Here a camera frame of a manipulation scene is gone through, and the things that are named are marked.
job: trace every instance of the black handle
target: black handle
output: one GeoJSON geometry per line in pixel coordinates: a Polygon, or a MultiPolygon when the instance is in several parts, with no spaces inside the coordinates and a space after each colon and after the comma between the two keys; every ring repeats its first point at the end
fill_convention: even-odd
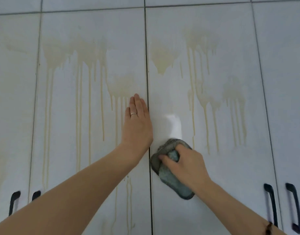
{"type": "Polygon", "coordinates": [[[275,197],[274,197],[273,187],[271,185],[269,185],[269,184],[264,184],[264,189],[265,189],[266,192],[268,192],[270,194],[271,202],[272,202],[274,226],[278,227],[277,211],[276,211],[276,203],[275,203],[275,197]]]}
{"type": "Polygon", "coordinates": [[[35,193],[33,193],[32,195],[32,200],[31,201],[34,201],[36,198],[38,198],[39,196],[41,195],[41,191],[38,190],[36,191],[35,193]]]}
{"type": "Polygon", "coordinates": [[[14,208],[14,202],[16,199],[20,197],[20,191],[16,191],[12,194],[11,196],[11,203],[9,204],[9,213],[8,215],[11,216],[13,213],[13,208],[14,208]]]}
{"type": "Polygon", "coordinates": [[[299,206],[299,200],[297,195],[296,187],[293,184],[286,183],[286,189],[288,189],[290,192],[293,193],[293,198],[295,199],[296,209],[297,209],[297,216],[298,216],[298,225],[293,223],[291,225],[291,228],[298,234],[300,234],[300,206],[299,206]]]}

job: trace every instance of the cabinet door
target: cabinet door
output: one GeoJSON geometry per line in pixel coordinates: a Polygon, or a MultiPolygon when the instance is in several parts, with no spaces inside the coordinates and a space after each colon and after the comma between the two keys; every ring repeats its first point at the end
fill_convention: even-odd
{"type": "Polygon", "coordinates": [[[28,201],[40,15],[0,16],[0,221],[28,201]]]}
{"type": "Polygon", "coordinates": [[[284,231],[300,203],[300,2],[255,4],[258,45],[284,231]]]}
{"type": "MultiPolygon", "coordinates": [[[[130,96],[146,97],[145,73],[143,9],[43,14],[30,201],[121,142],[130,96]]],[[[149,175],[147,153],[84,234],[151,234],[149,175]]]]}
{"type": "MultiPolygon", "coordinates": [[[[146,17],[151,154],[183,139],[216,183],[272,221],[263,185],[276,201],[277,190],[251,5],[149,8],[146,17]]],[[[152,199],[156,235],[229,234],[196,196],[181,199],[154,172],[152,199]]]]}

